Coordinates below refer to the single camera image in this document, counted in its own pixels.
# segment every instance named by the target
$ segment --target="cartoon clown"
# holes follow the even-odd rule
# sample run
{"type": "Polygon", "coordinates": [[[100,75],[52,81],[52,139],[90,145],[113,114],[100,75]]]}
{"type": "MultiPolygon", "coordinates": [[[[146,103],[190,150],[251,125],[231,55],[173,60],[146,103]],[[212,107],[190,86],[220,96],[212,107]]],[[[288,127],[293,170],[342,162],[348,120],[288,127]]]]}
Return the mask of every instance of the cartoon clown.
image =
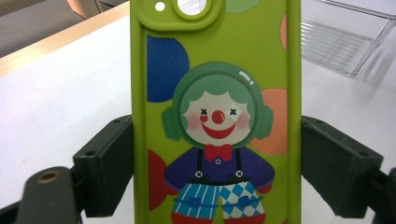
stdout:
{"type": "Polygon", "coordinates": [[[192,148],[164,172],[178,192],[173,223],[212,223],[218,210],[226,224],[264,222],[260,195],[271,189],[275,171],[246,144],[268,136],[272,123],[257,83],[237,66],[205,63],[179,81],[163,127],[192,148]]]}

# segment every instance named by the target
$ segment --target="wooden edge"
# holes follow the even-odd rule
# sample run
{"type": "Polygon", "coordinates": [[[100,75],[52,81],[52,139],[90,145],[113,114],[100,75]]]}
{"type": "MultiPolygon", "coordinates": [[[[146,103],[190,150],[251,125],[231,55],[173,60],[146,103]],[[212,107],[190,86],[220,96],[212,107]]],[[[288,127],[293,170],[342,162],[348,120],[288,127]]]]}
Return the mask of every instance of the wooden edge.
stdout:
{"type": "Polygon", "coordinates": [[[0,77],[129,15],[129,1],[0,58],[0,77]]]}

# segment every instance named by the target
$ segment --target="pink cheek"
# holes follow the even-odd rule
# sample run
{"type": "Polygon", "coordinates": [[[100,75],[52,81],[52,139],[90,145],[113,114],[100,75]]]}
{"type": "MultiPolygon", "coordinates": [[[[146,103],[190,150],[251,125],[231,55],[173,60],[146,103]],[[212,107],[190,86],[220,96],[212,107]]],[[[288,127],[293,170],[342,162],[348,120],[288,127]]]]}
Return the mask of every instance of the pink cheek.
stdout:
{"type": "Polygon", "coordinates": [[[187,116],[187,122],[189,125],[188,129],[190,130],[197,130],[202,128],[201,120],[199,116],[196,115],[187,116]]]}
{"type": "Polygon", "coordinates": [[[250,115],[249,114],[241,114],[238,118],[238,120],[235,123],[236,128],[238,129],[246,129],[249,128],[248,122],[250,121],[250,115]]]}

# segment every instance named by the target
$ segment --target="red nose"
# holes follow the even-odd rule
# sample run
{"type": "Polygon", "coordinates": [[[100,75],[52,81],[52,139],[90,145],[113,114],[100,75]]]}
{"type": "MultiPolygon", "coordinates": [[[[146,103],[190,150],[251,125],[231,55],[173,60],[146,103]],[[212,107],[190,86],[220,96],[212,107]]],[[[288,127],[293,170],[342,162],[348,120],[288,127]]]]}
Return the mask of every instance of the red nose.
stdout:
{"type": "Polygon", "coordinates": [[[216,110],[212,114],[212,120],[217,124],[221,124],[225,120],[224,113],[221,112],[220,110],[216,110]]]}

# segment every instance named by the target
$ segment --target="red bow tie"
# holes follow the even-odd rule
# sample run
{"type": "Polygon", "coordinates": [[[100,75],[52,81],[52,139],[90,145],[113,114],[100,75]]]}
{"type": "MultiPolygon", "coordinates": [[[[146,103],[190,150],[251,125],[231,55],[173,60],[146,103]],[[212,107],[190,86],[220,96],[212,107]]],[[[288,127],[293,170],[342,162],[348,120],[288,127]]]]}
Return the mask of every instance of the red bow tie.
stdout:
{"type": "Polygon", "coordinates": [[[217,157],[222,158],[224,161],[230,161],[233,157],[233,147],[228,144],[221,147],[206,145],[204,151],[207,161],[213,161],[217,157]]]}

